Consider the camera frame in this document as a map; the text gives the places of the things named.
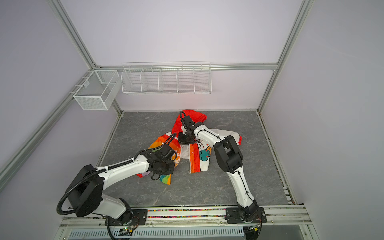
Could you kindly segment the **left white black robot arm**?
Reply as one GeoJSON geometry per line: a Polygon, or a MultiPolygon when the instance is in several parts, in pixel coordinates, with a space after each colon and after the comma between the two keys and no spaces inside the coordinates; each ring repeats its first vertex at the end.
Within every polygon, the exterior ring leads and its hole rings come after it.
{"type": "Polygon", "coordinates": [[[171,148],[165,150],[140,150],[134,157],[104,167],[83,167],[57,204],[57,214],[75,214],[77,217],[100,215],[126,224],[133,218],[132,208],[122,198],[105,193],[107,189],[130,177],[151,173],[156,181],[162,175],[174,172],[178,154],[171,148]]]}

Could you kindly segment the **colourful rainbow kids jacket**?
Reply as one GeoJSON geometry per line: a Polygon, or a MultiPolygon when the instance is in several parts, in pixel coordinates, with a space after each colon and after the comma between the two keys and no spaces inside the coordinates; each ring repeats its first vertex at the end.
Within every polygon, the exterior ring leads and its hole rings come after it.
{"type": "MultiPolygon", "coordinates": [[[[187,116],[191,117],[192,121],[194,121],[195,123],[197,122],[203,123],[207,119],[207,116],[205,114],[196,112],[194,110],[184,110],[183,112],[187,116]]],[[[162,146],[166,142],[168,137],[171,136],[171,134],[177,133],[177,136],[178,136],[179,133],[183,132],[183,130],[184,129],[182,127],[182,121],[179,116],[175,121],[172,131],[158,137],[150,145],[149,148],[153,149],[155,147],[162,146]]],[[[218,129],[211,129],[211,130],[215,134],[219,134],[222,136],[228,136],[228,135],[233,136],[238,145],[241,145],[242,143],[242,137],[236,132],[218,130],[218,129]]],[[[177,136],[170,143],[170,146],[172,147],[172,149],[174,149],[177,153],[177,156],[173,157],[173,160],[175,162],[175,168],[177,167],[181,159],[187,159],[189,160],[189,163],[190,163],[189,170],[191,173],[208,171],[213,147],[211,147],[208,144],[208,142],[201,141],[201,140],[198,143],[194,143],[187,146],[180,145],[177,136]]],[[[172,175],[161,175],[158,180],[164,184],[171,185],[171,176],[172,175]]]]}

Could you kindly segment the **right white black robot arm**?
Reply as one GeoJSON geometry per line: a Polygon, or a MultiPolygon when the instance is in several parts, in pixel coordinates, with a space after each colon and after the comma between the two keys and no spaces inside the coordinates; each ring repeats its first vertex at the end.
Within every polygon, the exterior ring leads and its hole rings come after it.
{"type": "Polygon", "coordinates": [[[203,141],[212,147],[220,169],[228,175],[235,190],[240,215],[238,219],[245,223],[264,222],[264,212],[252,195],[245,178],[243,154],[232,135],[221,135],[202,123],[195,123],[182,127],[179,141],[182,145],[203,141]]]}

